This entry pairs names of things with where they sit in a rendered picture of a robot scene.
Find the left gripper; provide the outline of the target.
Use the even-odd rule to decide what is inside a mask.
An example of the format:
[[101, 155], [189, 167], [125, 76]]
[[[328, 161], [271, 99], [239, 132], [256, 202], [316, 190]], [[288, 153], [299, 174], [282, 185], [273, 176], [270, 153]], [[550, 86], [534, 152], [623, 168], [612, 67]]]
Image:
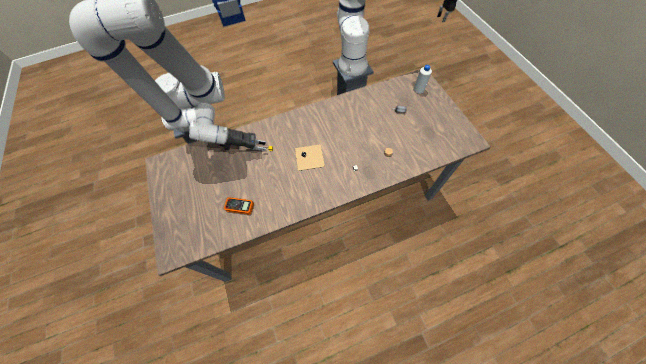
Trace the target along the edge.
[[456, 2], [457, 2], [457, 0], [444, 0], [443, 5], [439, 7], [440, 9], [439, 9], [437, 17], [441, 16], [443, 8], [445, 8], [447, 10], [447, 12], [445, 12], [445, 15], [444, 15], [444, 18], [443, 18], [442, 22], [446, 22], [448, 14], [452, 13], [455, 10]]

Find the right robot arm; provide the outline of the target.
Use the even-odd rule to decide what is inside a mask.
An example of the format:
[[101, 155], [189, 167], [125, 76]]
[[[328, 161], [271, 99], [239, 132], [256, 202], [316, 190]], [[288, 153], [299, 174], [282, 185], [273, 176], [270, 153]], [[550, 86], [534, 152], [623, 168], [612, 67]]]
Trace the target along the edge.
[[[167, 29], [155, 0], [85, 0], [72, 9], [69, 23], [77, 42], [140, 95], [167, 129], [190, 130], [191, 139], [217, 143], [211, 103], [224, 101], [221, 77], [201, 68]], [[166, 73], [154, 80], [128, 51], [126, 39], [176, 79]]]

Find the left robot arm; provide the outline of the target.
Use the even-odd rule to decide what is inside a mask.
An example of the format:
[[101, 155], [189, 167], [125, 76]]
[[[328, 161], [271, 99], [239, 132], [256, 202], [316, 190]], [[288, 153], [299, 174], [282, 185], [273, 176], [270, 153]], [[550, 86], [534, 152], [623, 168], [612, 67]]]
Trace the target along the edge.
[[369, 24], [364, 19], [365, 1], [339, 0], [337, 20], [341, 34], [342, 50], [338, 68], [348, 76], [361, 75], [367, 70], [368, 66], [366, 50]]

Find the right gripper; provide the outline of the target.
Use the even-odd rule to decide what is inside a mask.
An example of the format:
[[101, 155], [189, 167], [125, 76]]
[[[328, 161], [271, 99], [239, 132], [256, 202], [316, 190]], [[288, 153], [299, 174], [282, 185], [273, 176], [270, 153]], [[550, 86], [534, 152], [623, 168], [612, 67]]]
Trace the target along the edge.
[[[227, 142], [226, 142], [227, 141]], [[225, 144], [226, 143], [226, 144]], [[256, 140], [254, 133], [244, 133], [242, 131], [228, 129], [227, 127], [219, 126], [219, 134], [217, 144], [224, 147], [224, 150], [229, 150], [231, 145], [245, 146], [250, 149], [265, 151], [265, 147], [257, 147], [256, 143], [265, 145], [266, 141]], [[228, 145], [227, 145], [228, 144]]]

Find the orange digital multimeter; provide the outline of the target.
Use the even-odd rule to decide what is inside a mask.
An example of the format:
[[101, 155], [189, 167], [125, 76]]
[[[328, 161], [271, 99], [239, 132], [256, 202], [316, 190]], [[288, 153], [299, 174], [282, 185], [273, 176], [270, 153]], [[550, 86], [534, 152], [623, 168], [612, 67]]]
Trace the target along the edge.
[[224, 209], [227, 212], [250, 215], [252, 213], [253, 206], [254, 203], [252, 200], [228, 197]]

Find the tan flat mat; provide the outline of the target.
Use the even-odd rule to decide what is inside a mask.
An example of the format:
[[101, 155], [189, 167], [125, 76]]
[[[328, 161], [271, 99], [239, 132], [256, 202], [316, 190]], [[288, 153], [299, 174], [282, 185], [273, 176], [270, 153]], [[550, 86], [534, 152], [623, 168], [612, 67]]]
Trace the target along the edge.
[[[298, 171], [325, 167], [320, 145], [295, 148]], [[303, 157], [302, 152], [306, 152]]]

